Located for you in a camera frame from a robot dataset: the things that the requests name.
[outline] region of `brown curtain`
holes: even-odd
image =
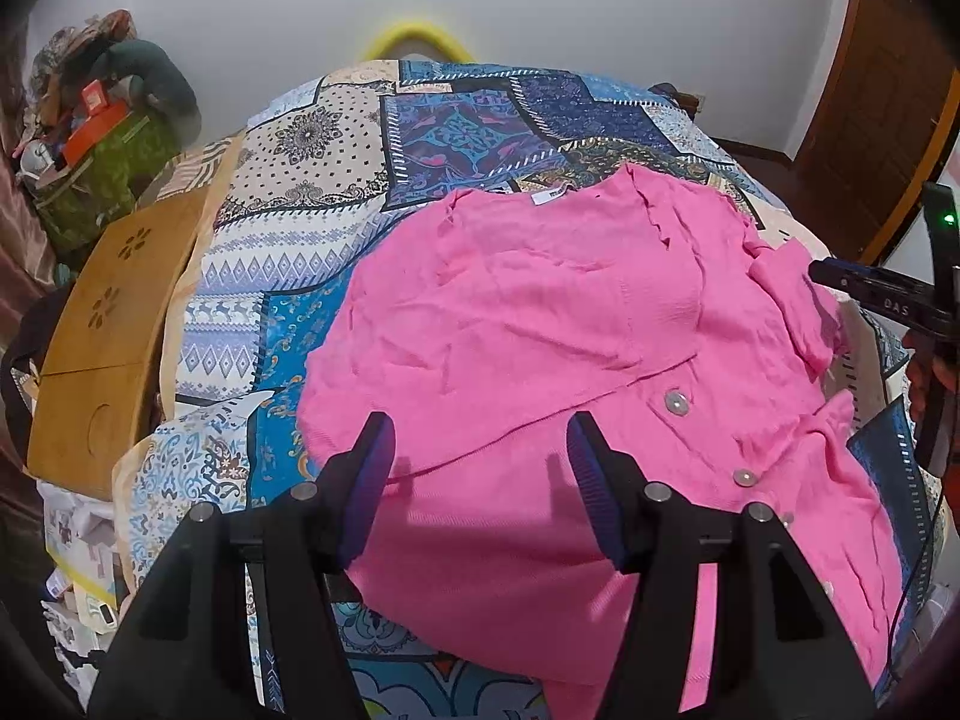
[[[24,312],[53,288],[53,252],[16,185],[10,160],[22,129],[25,45],[26,28],[0,41],[0,354],[16,336]],[[33,583],[49,572],[42,548],[42,512],[35,482],[20,470],[0,401],[0,550],[17,574]]]

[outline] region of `baseboard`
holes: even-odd
[[[728,141],[723,138],[714,138],[717,145],[728,151],[734,157],[755,157],[757,159],[766,159],[770,162],[776,162],[784,167],[792,167],[793,160],[782,151],[774,151],[771,148],[763,146],[752,146],[750,143],[739,143],[738,141]]]

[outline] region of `human hand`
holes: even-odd
[[[906,377],[910,381],[910,418],[919,423],[926,411],[926,395],[930,389],[931,376],[935,376],[947,391],[956,392],[957,369],[955,365],[930,354],[927,344],[918,344],[912,331],[904,336],[904,347],[915,350],[907,364]]]

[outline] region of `orange container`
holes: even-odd
[[[90,151],[93,146],[102,141],[117,124],[126,119],[130,110],[123,100],[117,100],[116,103],[109,105],[102,113],[91,116],[78,127],[67,142],[64,144],[64,159],[66,164],[74,167],[83,155]]]

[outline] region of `bed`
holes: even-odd
[[[168,421],[114,470],[128,586],[197,501],[263,506],[316,474],[295,425],[305,357],[323,343],[356,262],[397,223],[454,188],[582,188],[625,161],[723,191],[772,245],[797,238],[813,256],[829,253],[669,98],[571,71],[367,62],[302,84],[243,132],[171,165],[157,201],[209,185],[219,209],[167,317]],[[851,450],[877,482],[905,582],[927,529],[939,545],[952,523],[931,522],[939,488],[912,461],[904,348],[855,304],[843,311],[851,352],[834,362],[827,394],[856,392]],[[898,649],[932,567],[911,587]],[[260,591],[248,577],[254,675],[263,703],[282,709],[269,632],[257,624]],[[549,716],[535,680],[439,652],[354,598],[334,615],[371,715]]]

